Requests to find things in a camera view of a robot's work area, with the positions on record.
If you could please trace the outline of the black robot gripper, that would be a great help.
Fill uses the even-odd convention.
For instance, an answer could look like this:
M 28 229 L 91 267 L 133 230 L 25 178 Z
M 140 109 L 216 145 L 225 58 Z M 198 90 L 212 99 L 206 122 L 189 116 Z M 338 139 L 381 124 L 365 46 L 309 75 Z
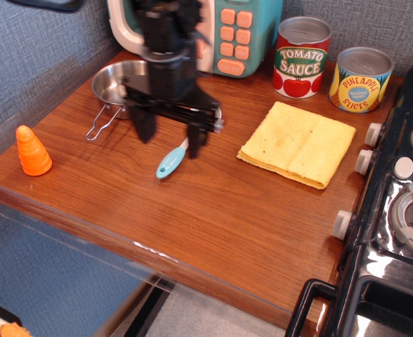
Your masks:
M 197 66 L 189 51 L 144 52 L 146 75 L 124 75 L 129 115 L 139 139 L 148 143 L 157 130 L 156 116 L 188 125 L 189 157 L 197 157 L 208 132 L 223 129 L 220 103 L 197 83 Z

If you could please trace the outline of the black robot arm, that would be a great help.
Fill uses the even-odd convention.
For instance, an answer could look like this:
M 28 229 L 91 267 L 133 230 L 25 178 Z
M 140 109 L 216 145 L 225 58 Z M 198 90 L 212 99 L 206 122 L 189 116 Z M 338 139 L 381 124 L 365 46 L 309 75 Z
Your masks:
M 188 152 L 197 157 L 210 132 L 219 132 L 220 103 L 197 84 L 197 39 L 201 20 L 199 1 L 133 1 L 143 32 L 145 79 L 124 76 L 126 104 L 138 137 L 148 142 L 158 116 L 187 126 Z

